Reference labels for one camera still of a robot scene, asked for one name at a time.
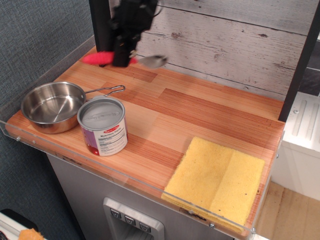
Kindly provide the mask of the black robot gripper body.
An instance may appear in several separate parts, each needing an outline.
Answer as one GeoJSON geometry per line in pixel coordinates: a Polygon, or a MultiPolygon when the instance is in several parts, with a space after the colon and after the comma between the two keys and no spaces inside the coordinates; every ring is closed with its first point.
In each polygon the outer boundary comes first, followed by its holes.
{"type": "Polygon", "coordinates": [[[141,34],[151,29],[153,19],[162,8],[159,0],[121,0],[109,22],[114,43],[136,45],[141,34]]]}

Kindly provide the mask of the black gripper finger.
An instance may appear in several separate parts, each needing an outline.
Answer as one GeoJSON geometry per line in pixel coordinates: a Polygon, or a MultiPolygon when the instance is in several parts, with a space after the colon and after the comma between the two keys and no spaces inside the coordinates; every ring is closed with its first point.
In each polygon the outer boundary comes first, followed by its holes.
{"type": "Polygon", "coordinates": [[[136,48],[139,41],[139,34],[133,36],[117,36],[114,44],[112,65],[115,67],[127,67],[131,59],[136,55],[136,48]]]}

